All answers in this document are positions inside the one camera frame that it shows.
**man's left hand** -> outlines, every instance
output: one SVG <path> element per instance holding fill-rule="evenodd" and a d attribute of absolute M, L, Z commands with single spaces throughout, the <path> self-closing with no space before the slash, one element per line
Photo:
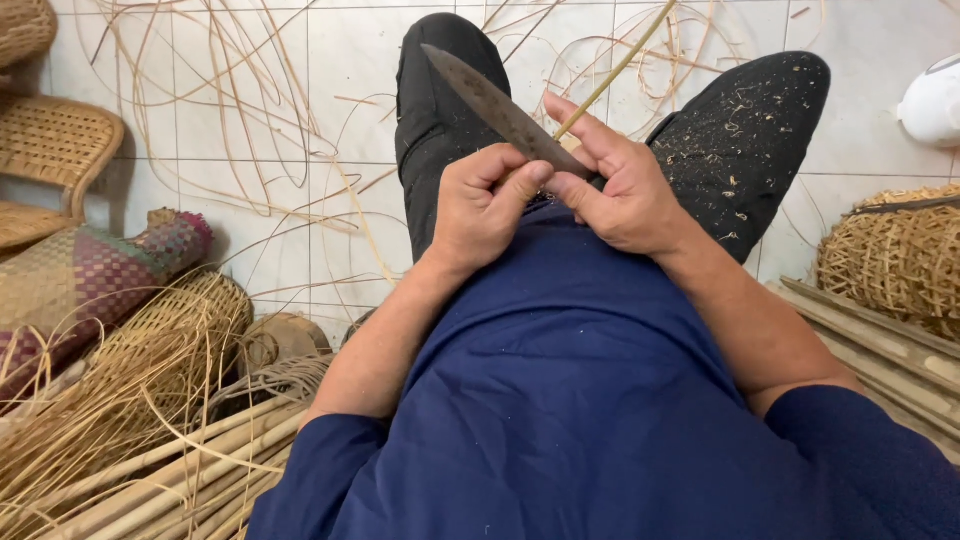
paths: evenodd
<path fill-rule="evenodd" d="M 550 163 L 528 161 L 506 143 L 451 163 L 440 180 L 437 228 L 424 257 L 467 273 L 494 262 L 514 239 L 527 203 L 553 174 Z"/>

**white object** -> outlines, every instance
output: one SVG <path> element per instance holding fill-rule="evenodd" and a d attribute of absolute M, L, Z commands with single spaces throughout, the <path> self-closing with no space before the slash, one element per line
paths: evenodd
<path fill-rule="evenodd" d="M 960 54 L 933 64 L 910 85 L 897 119 L 922 143 L 960 145 Z"/>

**knife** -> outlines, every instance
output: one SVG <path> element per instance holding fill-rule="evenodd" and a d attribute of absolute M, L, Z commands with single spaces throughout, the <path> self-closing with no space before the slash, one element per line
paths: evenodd
<path fill-rule="evenodd" d="M 603 191 L 607 179 L 587 169 L 523 111 L 510 96 L 466 62 L 433 45 L 420 47 L 467 105 L 528 160 L 543 160 L 556 172 L 571 173 Z"/>

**navy blue shirt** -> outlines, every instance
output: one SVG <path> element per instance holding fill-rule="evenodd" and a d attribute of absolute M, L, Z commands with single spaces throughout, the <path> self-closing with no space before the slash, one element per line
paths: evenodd
<path fill-rule="evenodd" d="M 759 420 L 683 292 L 559 205 L 450 302 L 389 429 L 303 429 L 247 535 L 934 537 L 960 480 L 933 445 L 838 387 Z"/>

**black pants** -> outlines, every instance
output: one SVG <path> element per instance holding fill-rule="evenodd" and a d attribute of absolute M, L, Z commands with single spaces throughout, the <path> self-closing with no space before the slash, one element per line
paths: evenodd
<path fill-rule="evenodd" d="M 414 260 L 433 241 L 446 166 L 504 142 L 441 79 L 421 43 L 453 54 L 511 93 L 496 46 L 462 17 L 429 15 L 403 40 L 396 162 Z M 718 77 L 647 140 L 680 204 L 741 264 L 770 227 L 804 161 L 829 86 L 829 68 L 815 55 L 761 58 Z"/>

